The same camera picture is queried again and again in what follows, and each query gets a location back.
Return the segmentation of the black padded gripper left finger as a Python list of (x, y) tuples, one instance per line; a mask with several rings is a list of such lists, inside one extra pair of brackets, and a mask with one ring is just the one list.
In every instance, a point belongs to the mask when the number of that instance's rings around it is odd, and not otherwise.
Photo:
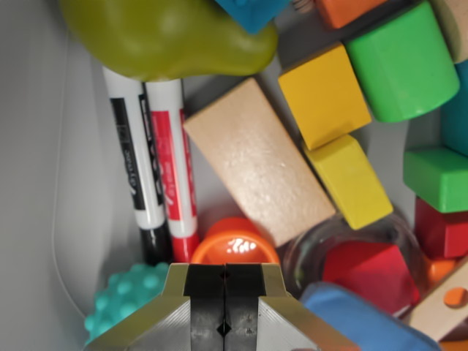
[(85, 319), (85, 350), (223, 350), (224, 266), (160, 263), (113, 274)]

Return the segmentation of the black padded gripper right finger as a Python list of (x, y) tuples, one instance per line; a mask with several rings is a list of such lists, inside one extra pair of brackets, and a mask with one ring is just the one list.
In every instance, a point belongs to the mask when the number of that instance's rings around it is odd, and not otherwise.
[(272, 263), (225, 266), (225, 350), (359, 350), (288, 293)]

